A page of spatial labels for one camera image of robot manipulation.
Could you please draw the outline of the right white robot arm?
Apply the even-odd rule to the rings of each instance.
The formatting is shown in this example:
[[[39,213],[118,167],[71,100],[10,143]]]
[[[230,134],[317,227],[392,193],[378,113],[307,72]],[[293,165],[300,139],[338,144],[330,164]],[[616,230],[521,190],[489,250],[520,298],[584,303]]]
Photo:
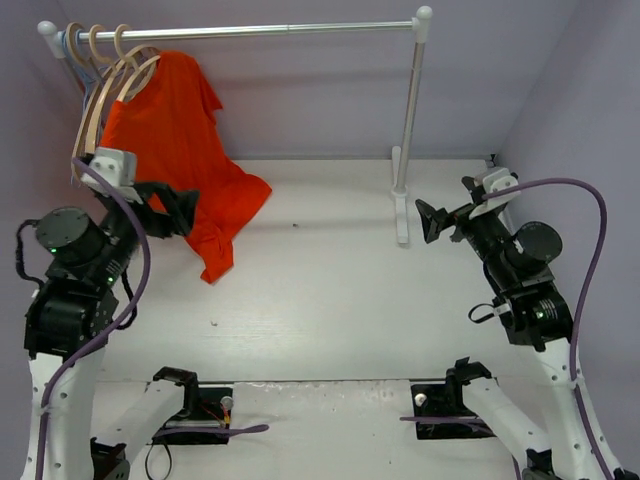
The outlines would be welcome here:
[[[411,422],[421,439],[492,437],[520,479],[629,479],[597,421],[578,357],[581,307],[570,307],[550,265],[563,242],[532,221],[510,232],[500,216],[523,186],[511,174],[463,179],[471,202],[455,210],[416,204],[424,238],[445,230],[479,257],[492,292],[488,315],[526,363],[543,423],[535,423],[482,363],[462,358],[436,384],[414,387]]]

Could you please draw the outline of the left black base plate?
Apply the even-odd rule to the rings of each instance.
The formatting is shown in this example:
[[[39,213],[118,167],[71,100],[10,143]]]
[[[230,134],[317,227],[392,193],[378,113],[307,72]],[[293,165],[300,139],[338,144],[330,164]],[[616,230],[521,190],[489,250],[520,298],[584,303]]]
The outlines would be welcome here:
[[[225,413],[231,416],[233,408],[233,386],[231,384],[203,384],[199,390],[200,399],[186,416],[174,415],[160,429],[174,433],[157,438],[161,444],[169,446],[212,446],[227,445],[230,438],[211,429],[229,429]]]

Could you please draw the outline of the orange t shirt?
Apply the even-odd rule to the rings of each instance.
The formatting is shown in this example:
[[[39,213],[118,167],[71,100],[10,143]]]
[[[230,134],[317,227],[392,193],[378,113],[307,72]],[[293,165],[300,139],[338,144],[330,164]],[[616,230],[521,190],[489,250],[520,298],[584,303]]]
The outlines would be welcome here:
[[[176,191],[196,190],[195,223],[186,241],[213,284],[233,267],[233,239],[272,193],[225,153],[217,132],[222,104],[197,61],[163,51],[150,82],[132,99],[112,105],[100,144],[132,152],[136,179]]]

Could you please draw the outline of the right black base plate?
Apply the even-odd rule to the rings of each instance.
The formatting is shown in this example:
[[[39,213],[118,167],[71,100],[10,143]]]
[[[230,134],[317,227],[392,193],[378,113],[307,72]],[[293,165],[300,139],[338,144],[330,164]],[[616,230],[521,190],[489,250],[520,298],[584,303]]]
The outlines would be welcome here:
[[[448,396],[443,382],[411,385],[416,437],[420,441],[471,440],[494,436],[493,431],[474,412]]]

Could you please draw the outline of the wooden hanger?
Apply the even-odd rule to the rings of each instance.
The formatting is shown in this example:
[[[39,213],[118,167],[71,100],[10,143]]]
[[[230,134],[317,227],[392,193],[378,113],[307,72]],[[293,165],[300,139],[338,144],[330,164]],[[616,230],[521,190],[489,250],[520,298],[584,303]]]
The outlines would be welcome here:
[[[125,83],[127,77],[133,72],[131,67],[123,65],[118,54],[117,57],[112,59],[115,61],[116,66],[113,69],[113,72],[107,76],[104,87],[98,94],[98,99],[95,107],[93,108],[89,122],[89,129],[86,135],[86,150],[84,155],[93,154],[98,147],[101,137],[104,111],[107,106],[108,99],[110,97],[114,97],[116,100],[121,86]]]
[[[97,34],[105,31],[106,28],[101,24],[95,24],[89,29],[85,29],[80,23],[71,22],[62,35],[61,42],[66,59],[70,61],[73,72],[79,76],[83,88],[82,116],[71,159],[81,157],[84,154],[89,121],[98,94],[103,89],[107,76],[113,72],[116,66],[111,57],[102,55],[96,47]],[[80,34],[83,32],[88,34],[88,53],[85,53],[80,45]]]
[[[134,47],[128,53],[122,48],[123,34],[131,31],[127,24],[120,24],[114,33],[114,47],[124,66],[129,66],[133,72],[118,91],[116,100],[125,102],[135,97],[149,83],[154,75],[157,62],[160,60],[160,50],[152,45],[142,44]]]

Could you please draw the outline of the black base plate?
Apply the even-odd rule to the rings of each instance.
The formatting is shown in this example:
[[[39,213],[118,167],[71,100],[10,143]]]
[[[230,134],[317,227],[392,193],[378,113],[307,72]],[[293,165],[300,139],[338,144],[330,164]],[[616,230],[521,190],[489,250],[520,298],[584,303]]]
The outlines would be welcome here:
[[[212,446],[227,445],[230,438],[211,429],[229,429],[225,413],[231,416],[233,408],[233,386],[231,384],[203,384],[199,390],[200,399],[186,416],[174,415],[160,429],[174,433],[157,438],[161,444],[169,446]]]
[[[471,440],[494,436],[493,431],[474,412],[448,396],[443,382],[411,385],[416,437],[420,441]]]

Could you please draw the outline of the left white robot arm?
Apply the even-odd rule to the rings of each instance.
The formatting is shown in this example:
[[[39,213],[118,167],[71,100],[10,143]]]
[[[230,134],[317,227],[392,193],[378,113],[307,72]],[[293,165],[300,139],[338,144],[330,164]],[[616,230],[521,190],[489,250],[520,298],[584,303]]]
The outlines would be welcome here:
[[[199,193],[146,182],[99,197],[99,223],[79,207],[33,221],[53,260],[26,313],[31,433],[23,478],[117,479],[131,444],[90,437],[98,369],[109,335],[137,307],[150,274],[151,237],[188,235]]]

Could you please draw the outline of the silver white clothes rack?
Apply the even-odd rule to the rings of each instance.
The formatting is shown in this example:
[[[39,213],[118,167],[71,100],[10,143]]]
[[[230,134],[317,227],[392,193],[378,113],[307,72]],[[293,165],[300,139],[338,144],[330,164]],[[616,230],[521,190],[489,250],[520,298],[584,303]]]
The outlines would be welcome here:
[[[433,9],[429,6],[418,8],[410,20],[352,22],[352,23],[307,23],[307,24],[275,24],[252,26],[201,27],[201,28],[169,28],[131,30],[123,34],[126,41],[143,40],[196,40],[234,37],[263,37],[303,34],[328,34],[340,32],[366,31],[411,31],[415,43],[413,50],[409,91],[402,133],[402,142],[391,151],[393,189],[392,198],[395,205],[396,242],[399,245],[409,243],[409,214],[407,172],[409,152],[413,138],[418,95],[421,81],[421,70],[424,62],[424,51]]]

